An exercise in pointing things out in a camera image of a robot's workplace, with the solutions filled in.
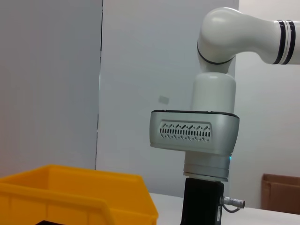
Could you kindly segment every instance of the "cable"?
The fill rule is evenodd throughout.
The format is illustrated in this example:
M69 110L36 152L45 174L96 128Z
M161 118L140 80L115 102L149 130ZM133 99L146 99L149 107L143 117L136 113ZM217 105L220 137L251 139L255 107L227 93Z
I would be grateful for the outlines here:
M222 204L222 206L229 213L235 213L240 210L239 208L236 208L235 210L229 210L224 204Z

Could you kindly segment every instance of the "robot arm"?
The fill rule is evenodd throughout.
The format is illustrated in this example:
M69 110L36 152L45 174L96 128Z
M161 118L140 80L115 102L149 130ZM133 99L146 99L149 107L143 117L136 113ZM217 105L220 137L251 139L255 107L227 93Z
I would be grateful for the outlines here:
M203 21L200 56L224 64L241 52L255 52L268 64L300 64L300 22L266 21L230 8L217 8Z
M191 111L152 112L151 146L185 151L186 176L228 181L239 130L239 117L233 114L236 83L214 68L245 51L269 64L300 64L298 30L300 22L270 22L230 8L208 13L197 47L205 63L214 65L195 78Z

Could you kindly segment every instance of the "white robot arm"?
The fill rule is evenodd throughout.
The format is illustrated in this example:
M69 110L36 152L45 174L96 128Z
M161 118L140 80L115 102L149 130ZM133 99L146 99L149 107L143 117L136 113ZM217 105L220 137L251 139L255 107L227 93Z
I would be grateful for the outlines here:
M235 79L223 71L240 52L265 63L300 64L300 22L265 21L217 8L203 21L197 49L208 72L196 76L190 111L155 110L150 145L185 152L186 179L180 225L220 225L222 207L245 202L223 196L240 119L234 114Z
M241 52L255 52L269 64L299 64L299 28L300 22L266 21L231 8L217 8L203 21L198 52L216 65Z

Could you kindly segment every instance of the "black stripe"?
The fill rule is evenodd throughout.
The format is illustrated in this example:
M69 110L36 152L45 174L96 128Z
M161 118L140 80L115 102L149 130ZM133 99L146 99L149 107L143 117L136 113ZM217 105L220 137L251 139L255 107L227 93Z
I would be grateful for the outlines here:
M209 61L209 60L207 60L206 58L204 58L203 55L201 55L198 45L197 45L197 50L198 50L199 55L201 56L201 58L202 58L204 61L206 61L206 62L208 62L208 63L210 63L210 64L214 64L214 65L221 65L221 64L228 63L230 60L232 60L232 59L234 58L234 57L233 57L233 58L229 59L229 60L226 61L226 62L212 62L212 61Z
M283 52L285 51L285 37L286 37L285 23L282 20L278 20L278 22L279 22L280 31L281 31L280 44L279 44L278 56L273 64L278 64L281 61Z
M189 111L189 110L153 110L152 113L199 113L199 114L220 114L226 116L233 116L239 118L237 115L228 112L214 112L214 111Z
M291 60L293 53L294 53L294 48L295 48L295 42L296 42L296 28L295 28L295 24L293 23L293 21L288 21L291 27L291 43L290 43L290 48L289 48L289 53L287 54L287 57L284 61L284 63L282 63L283 65L288 64L289 61Z

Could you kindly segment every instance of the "white panel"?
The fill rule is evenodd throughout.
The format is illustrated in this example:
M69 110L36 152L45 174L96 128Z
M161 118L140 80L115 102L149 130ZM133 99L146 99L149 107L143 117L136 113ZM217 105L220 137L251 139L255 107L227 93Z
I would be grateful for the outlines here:
M236 0L104 2L97 169L140 174L151 192L183 195L184 153L149 146L150 113L190 109L202 19L214 8L237 6Z
M95 167L100 0L0 3L0 176Z

